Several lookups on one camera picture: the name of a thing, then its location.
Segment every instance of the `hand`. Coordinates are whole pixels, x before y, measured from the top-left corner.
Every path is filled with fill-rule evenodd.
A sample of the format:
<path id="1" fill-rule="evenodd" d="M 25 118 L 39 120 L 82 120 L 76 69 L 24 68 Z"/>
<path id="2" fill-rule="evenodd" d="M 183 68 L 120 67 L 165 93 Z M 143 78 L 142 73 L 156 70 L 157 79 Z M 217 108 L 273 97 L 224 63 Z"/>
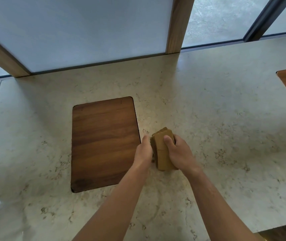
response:
<path id="1" fill-rule="evenodd" d="M 132 167 L 135 169 L 148 170 L 152 162 L 153 150 L 150 137 L 144 135 L 142 143 L 137 146 Z"/>
<path id="2" fill-rule="evenodd" d="M 163 140 L 169 148 L 170 159 L 174 166 L 180 169 L 185 176 L 193 172 L 201 171 L 197 164 L 189 145 L 178 135 L 174 135 L 175 144 L 172 139 L 165 135 Z"/>

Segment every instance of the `forearm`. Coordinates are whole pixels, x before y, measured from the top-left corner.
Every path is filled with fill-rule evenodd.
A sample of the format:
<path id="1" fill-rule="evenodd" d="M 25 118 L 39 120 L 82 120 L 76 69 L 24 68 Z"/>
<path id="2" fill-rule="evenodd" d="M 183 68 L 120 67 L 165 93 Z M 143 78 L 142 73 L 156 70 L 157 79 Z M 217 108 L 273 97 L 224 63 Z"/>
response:
<path id="1" fill-rule="evenodd" d="M 147 174 L 132 166 L 73 241 L 123 240 Z"/>
<path id="2" fill-rule="evenodd" d="M 202 170 L 187 178 L 211 241 L 257 241 Z"/>

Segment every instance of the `kitchen counter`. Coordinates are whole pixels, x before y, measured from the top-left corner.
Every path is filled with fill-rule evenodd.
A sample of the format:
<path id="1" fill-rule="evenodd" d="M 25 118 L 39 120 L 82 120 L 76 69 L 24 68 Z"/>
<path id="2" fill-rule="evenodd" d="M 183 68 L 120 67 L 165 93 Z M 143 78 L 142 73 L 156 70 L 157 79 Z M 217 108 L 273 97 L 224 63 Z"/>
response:
<path id="1" fill-rule="evenodd" d="M 286 37 L 2 81 L 0 239 L 71 240 L 94 214 L 114 187 L 71 192 L 72 107 L 124 96 L 141 136 L 185 138 L 253 232 L 286 225 L 282 69 Z M 208 240 L 180 171 L 151 167 L 125 240 Z"/>

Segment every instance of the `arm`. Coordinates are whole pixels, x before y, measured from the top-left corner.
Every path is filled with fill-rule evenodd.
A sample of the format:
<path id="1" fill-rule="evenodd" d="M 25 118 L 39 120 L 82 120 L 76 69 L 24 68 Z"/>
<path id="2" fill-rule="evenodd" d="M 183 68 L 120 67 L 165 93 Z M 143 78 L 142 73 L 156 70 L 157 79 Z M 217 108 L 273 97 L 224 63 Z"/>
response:
<path id="1" fill-rule="evenodd" d="M 175 144 L 164 137 L 170 159 L 189 180 L 211 241 L 258 241 L 196 163 L 188 144 L 178 135 L 174 138 Z"/>
<path id="2" fill-rule="evenodd" d="M 112 194 L 74 237 L 73 241 L 123 240 L 152 160 L 149 137 L 137 147 L 134 162 Z"/>

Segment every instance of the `sponge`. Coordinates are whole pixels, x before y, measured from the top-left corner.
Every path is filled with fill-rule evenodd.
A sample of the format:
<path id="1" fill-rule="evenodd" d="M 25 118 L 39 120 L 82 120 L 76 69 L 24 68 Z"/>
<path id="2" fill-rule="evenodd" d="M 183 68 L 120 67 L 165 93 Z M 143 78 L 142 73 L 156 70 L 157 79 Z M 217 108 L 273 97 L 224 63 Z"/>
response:
<path id="1" fill-rule="evenodd" d="M 150 138 L 151 146 L 154 153 L 155 164 L 160 171 L 177 170 L 169 157 L 169 149 L 164 143 L 163 137 L 168 135 L 174 143 L 174 136 L 172 130 L 164 127 L 163 129 L 152 134 Z"/>

